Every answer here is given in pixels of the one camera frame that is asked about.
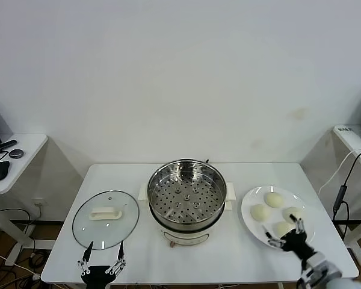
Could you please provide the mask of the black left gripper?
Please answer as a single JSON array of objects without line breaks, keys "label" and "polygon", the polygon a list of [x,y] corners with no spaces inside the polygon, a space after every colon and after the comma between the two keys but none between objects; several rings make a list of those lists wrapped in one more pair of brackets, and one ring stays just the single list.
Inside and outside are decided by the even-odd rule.
[{"label": "black left gripper", "polygon": [[77,261],[77,265],[81,271],[81,279],[85,285],[109,285],[114,281],[114,275],[119,275],[126,266],[123,242],[120,243],[117,260],[109,266],[88,266],[91,251],[93,249],[93,241],[84,251],[81,260]]}]

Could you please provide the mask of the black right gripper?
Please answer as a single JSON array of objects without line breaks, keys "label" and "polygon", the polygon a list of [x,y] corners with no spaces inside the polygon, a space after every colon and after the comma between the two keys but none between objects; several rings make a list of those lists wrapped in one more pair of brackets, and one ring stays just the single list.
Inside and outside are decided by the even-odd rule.
[{"label": "black right gripper", "polygon": [[315,250],[306,243],[307,234],[303,219],[297,218],[293,214],[290,214],[289,218],[294,222],[295,229],[281,239],[273,237],[268,229],[263,226],[268,244],[272,247],[281,247],[285,252],[293,252],[298,258],[310,258],[315,254]]}]

